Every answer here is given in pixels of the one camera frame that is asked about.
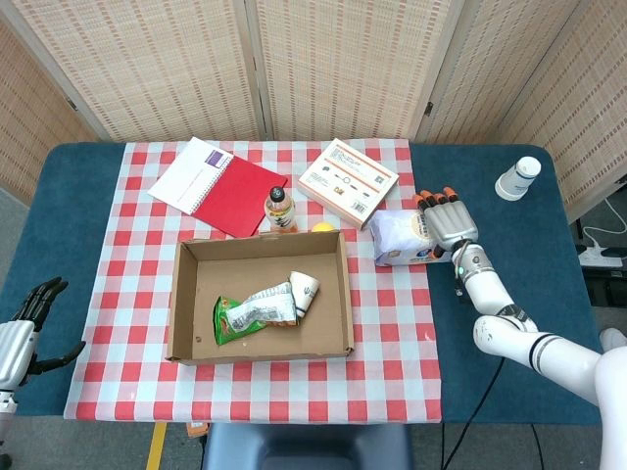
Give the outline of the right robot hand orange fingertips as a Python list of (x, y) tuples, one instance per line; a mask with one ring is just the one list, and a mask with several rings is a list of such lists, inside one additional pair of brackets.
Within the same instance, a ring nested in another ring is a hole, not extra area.
[(478, 228), (453, 188), (444, 187), (441, 193), (421, 190), (413, 199), (435, 244), (430, 255), (433, 259), (441, 258), (446, 252), (454, 253), (465, 243), (478, 241)]

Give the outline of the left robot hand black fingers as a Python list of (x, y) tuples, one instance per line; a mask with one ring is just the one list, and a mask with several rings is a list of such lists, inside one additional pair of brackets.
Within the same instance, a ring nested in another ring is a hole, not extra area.
[(39, 334), (52, 303), (68, 287), (60, 276), (35, 286), (24, 299), (17, 313), (1, 324), (1, 392), (12, 393), (27, 382), (29, 376), (64, 367), (73, 362), (86, 343), (79, 341), (68, 353), (38, 360), (36, 347)]

